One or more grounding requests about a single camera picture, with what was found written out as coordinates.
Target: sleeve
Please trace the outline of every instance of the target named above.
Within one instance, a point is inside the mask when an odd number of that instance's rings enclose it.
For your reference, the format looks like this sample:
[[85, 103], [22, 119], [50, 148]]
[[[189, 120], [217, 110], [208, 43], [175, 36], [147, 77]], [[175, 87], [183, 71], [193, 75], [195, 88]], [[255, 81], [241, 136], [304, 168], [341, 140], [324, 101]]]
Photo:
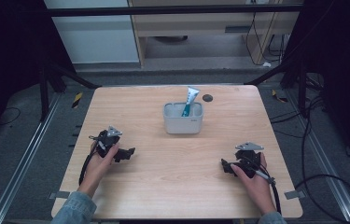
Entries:
[[267, 213], [259, 219], [259, 224], [287, 224], [278, 212]]
[[96, 204], [92, 199], [85, 193], [75, 191], [70, 194], [51, 224], [90, 223], [95, 211]]

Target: aluminum rail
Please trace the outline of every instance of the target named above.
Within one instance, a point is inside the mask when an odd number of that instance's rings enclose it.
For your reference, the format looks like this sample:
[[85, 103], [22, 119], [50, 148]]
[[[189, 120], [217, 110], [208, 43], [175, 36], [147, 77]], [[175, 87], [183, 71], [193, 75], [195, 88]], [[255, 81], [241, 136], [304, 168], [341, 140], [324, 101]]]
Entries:
[[241, 13], [241, 12], [293, 12], [301, 11], [303, 4], [268, 5], [212, 5], [212, 6], [168, 6], [168, 7], [90, 7], [53, 8], [47, 10], [22, 10], [23, 16], [79, 17], [118, 16], [153, 14], [198, 14], [198, 13]]
[[0, 223], [3, 222], [4, 217], [8, 211], [8, 208], [11, 206], [12, 201], [14, 200], [15, 195], [18, 192], [18, 189], [21, 186], [21, 182], [28, 171], [30, 164], [32, 163], [33, 157], [37, 152], [37, 149], [41, 143], [41, 140], [52, 120], [52, 117], [55, 113], [55, 110], [58, 106], [61, 94], [55, 93], [53, 95], [52, 102], [50, 104], [50, 111], [43, 121], [40, 121], [35, 134], [32, 137], [32, 140], [29, 143], [28, 148], [26, 148], [23, 157], [18, 164], [17, 169], [15, 170], [11, 180], [7, 184], [6, 190], [0, 198]]
[[[296, 96], [291, 91], [287, 91], [287, 95], [289, 96], [289, 101], [292, 103], [293, 107], [297, 109], [296, 106]], [[306, 121], [302, 115], [299, 115], [299, 121], [302, 128], [306, 128]], [[312, 150], [317, 159], [317, 163], [320, 166], [320, 169], [328, 175], [339, 176], [334, 166], [329, 161], [326, 153], [324, 152], [324, 148], [320, 145], [317, 136], [315, 135], [314, 130], [308, 134], [308, 139], [312, 144]], [[334, 180], [332, 178], [327, 178], [327, 182], [331, 189], [332, 194], [334, 195], [337, 204], [340, 206], [341, 211], [343, 212], [343, 216], [347, 221], [350, 222], [350, 194], [346, 189], [346, 186], [343, 182], [339, 180]]]

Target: metal bracket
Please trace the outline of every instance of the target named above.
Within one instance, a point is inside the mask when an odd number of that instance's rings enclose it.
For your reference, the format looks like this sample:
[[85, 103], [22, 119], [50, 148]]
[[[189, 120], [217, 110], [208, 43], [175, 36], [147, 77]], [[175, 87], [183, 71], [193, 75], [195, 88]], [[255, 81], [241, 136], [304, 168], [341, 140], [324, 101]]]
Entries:
[[119, 136], [122, 135], [122, 132], [109, 125], [107, 129], [107, 137]]
[[263, 150], [264, 149], [264, 147], [256, 145], [251, 142], [246, 142], [244, 144], [236, 146], [235, 148], [239, 150]]
[[49, 199], [57, 199], [57, 198], [67, 199], [69, 195], [70, 195], [70, 192], [67, 192], [67, 191], [51, 192], [49, 194]]
[[293, 190], [293, 191], [285, 192], [285, 196], [288, 200], [290, 200], [294, 198], [305, 198], [306, 194], [303, 190], [301, 191]]

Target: gray floor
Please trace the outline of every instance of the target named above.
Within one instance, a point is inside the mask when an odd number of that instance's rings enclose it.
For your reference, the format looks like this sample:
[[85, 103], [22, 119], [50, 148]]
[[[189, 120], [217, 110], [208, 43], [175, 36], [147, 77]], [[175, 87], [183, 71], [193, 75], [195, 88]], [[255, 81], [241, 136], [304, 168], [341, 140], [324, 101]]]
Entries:
[[[251, 62], [247, 56], [245, 43], [238, 35], [189, 36], [186, 41], [178, 41], [175, 38], [150, 38], [146, 57], [146, 64], [142, 68], [116, 67], [108, 72], [84, 72], [80, 75], [104, 86], [242, 84], [270, 69]], [[278, 88], [278, 80], [280, 75], [259, 86], [261, 98], [270, 118], [295, 110], [291, 102], [282, 103], [272, 96], [272, 89]], [[5, 223], [46, 223], [51, 219], [53, 200], [48, 196], [51, 192], [59, 190], [73, 145], [77, 140], [75, 135], [79, 132], [78, 125], [82, 124], [93, 95], [93, 90], [88, 90], [71, 79], [65, 78], [65, 82], [66, 93], [57, 94], [50, 91], [50, 99], [59, 97], [58, 108], [7, 210]], [[80, 91], [83, 92], [83, 96], [78, 108], [71, 108], [75, 95]], [[294, 88], [284, 91], [284, 94], [291, 99], [296, 92], [297, 88]], [[316, 91], [308, 91], [310, 99], [317, 95]], [[16, 107], [19, 110], [5, 111], [0, 120], [0, 123], [6, 123], [16, 118], [9, 124], [0, 125], [0, 197], [39, 125], [38, 86], [14, 94], [8, 102], [8, 107]], [[325, 112], [324, 106], [312, 111], [311, 123], [313, 133], [318, 139], [317, 147], [323, 148], [323, 155], [327, 157], [330, 167], [336, 174], [350, 183], [350, 157], [345, 153], [346, 145]], [[292, 181], [297, 184], [302, 181], [301, 136], [304, 132], [302, 119], [294, 118], [273, 124], [273, 129]], [[326, 164], [321, 164], [321, 153], [316, 150], [316, 143], [313, 140], [308, 138], [305, 144], [307, 176], [325, 171]], [[314, 180], [308, 187], [319, 204], [334, 216], [343, 219], [343, 212], [337, 203], [338, 198], [333, 196], [335, 194], [332, 193], [329, 181]], [[338, 223], [321, 212], [311, 202], [310, 197], [301, 199], [301, 204], [304, 210], [303, 216], [288, 220], [288, 223]]]

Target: small round object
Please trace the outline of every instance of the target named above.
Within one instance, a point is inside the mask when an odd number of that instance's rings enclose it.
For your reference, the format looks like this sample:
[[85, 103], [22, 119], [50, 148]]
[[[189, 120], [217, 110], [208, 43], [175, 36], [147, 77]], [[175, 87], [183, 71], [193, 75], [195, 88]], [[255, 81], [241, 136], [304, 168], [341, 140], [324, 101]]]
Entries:
[[213, 96], [210, 95], [210, 94], [205, 94], [202, 99], [205, 101], [205, 102], [212, 102], [213, 101]]

